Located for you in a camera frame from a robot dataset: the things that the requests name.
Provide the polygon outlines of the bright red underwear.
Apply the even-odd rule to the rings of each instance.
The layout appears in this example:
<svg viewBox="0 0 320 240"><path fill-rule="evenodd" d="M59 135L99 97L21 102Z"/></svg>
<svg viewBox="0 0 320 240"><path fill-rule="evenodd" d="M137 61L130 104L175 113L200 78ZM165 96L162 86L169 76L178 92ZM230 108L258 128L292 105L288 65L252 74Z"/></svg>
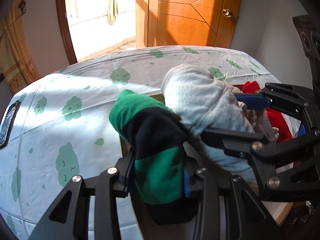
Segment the bright red underwear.
<svg viewBox="0 0 320 240"><path fill-rule="evenodd" d="M260 87L257 83L257 81L247 81L243 87L242 92L243 93L255 93L257 90L259 90ZM293 138L289 127L287 125L287 122L285 121L283 115L274 109L266 108L266 113L268 116L268 119L270 121L270 124L272 127L278 128L279 131L279 138L277 142L285 142L288 140L291 140Z"/></svg>

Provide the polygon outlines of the white dotted underwear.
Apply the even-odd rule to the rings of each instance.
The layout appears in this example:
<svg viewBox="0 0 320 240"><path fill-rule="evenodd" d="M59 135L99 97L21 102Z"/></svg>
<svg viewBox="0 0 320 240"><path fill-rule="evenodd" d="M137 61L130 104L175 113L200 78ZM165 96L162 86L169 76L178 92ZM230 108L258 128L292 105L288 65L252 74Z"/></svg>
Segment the white dotted underwear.
<svg viewBox="0 0 320 240"><path fill-rule="evenodd" d="M236 99L240 89L214 79L204 68L181 64L167 72L162 82L165 104L180 117L191 133L197 152L222 169L241 176L248 183L256 179L247 160L227 156L222 149L209 147L200 139L207 128L260 133L275 142L266 110L249 110Z"/></svg>

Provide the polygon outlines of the green and black underwear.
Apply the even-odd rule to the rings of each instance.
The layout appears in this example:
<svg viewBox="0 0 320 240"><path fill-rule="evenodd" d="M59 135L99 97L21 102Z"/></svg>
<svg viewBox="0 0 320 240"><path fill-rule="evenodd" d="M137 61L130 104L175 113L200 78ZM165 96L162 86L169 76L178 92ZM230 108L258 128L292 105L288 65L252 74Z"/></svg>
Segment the green and black underwear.
<svg viewBox="0 0 320 240"><path fill-rule="evenodd" d="M109 120L136 153L135 184L153 221L182 224L197 213L184 168L187 132L162 102L131 90L120 92Z"/></svg>

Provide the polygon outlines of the cloud-print table cover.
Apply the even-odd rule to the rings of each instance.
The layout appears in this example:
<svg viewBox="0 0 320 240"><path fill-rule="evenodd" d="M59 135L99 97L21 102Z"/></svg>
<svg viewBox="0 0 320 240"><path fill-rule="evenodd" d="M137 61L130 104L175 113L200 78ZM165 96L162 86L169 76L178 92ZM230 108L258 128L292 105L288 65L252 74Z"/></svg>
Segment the cloud-print table cover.
<svg viewBox="0 0 320 240"><path fill-rule="evenodd" d="M1 215L27 239L75 175L99 175L120 158L108 116L122 90L157 94L165 74L187 63L233 85L277 79L248 54L201 46L122 51L63 68L18 92L7 145L1 149Z"/></svg>

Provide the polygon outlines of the brass door knob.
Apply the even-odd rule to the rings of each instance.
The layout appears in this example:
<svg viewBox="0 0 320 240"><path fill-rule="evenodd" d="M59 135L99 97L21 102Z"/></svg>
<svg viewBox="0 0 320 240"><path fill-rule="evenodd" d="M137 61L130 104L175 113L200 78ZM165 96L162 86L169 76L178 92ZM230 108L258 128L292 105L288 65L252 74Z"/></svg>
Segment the brass door knob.
<svg viewBox="0 0 320 240"><path fill-rule="evenodd" d="M231 18L233 16L233 12L231 10L229 10L229 9L223 9L222 10L222 14L226 18Z"/></svg>

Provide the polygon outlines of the black smartphone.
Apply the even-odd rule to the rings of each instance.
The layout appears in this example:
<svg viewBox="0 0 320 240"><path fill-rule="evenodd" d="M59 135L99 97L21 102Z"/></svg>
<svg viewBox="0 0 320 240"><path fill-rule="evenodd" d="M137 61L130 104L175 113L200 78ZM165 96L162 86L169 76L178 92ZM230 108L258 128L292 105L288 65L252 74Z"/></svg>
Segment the black smartphone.
<svg viewBox="0 0 320 240"><path fill-rule="evenodd" d="M4 120L1 124L1 144L0 149L4 148L10 138L10 133L13 127L14 120L16 118L18 109L21 105L21 101L17 100L12 105L9 106L5 116Z"/></svg>

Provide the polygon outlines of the orange wooden door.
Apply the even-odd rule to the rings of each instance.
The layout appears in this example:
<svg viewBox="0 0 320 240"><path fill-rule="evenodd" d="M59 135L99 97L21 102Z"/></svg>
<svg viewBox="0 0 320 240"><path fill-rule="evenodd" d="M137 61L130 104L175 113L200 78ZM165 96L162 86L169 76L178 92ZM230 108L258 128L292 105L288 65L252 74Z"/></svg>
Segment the orange wooden door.
<svg viewBox="0 0 320 240"><path fill-rule="evenodd" d="M241 0L136 0L136 45L229 48L240 6Z"/></svg>

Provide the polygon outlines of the yellow window curtain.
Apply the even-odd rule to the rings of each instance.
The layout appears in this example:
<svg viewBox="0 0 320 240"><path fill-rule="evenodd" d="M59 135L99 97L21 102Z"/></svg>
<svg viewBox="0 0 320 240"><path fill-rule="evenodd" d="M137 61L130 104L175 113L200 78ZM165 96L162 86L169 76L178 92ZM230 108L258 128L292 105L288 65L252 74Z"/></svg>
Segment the yellow window curtain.
<svg viewBox="0 0 320 240"><path fill-rule="evenodd" d="M20 1L14 0L1 20L1 74L12 94L40 78L25 41Z"/></svg>

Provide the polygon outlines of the balcony curtain tied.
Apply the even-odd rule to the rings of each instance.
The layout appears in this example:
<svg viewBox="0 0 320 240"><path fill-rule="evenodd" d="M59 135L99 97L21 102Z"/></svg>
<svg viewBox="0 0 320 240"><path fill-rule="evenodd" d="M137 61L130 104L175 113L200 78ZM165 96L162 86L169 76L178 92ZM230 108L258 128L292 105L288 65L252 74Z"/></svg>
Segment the balcony curtain tied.
<svg viewBox="0 0 320 240"><path fill-rule="evenodd" d="M118 0L108 0L107 3L107 21L113 25L118 15Z"/></svg>

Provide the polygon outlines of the wall curtain hook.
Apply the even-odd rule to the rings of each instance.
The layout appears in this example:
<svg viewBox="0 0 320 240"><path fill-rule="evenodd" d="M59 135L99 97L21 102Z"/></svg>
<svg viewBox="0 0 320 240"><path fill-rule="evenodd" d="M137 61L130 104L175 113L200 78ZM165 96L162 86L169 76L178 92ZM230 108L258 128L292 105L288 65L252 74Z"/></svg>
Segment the wall curtain hook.
<svg viewBox="0 0 320 240"><path fill-rule="evenodd" d="M26 13L26 2L25 0L21 0L19 5L18 5L18 8L20 9L21 11L21 15L24 15Z"/></svg>

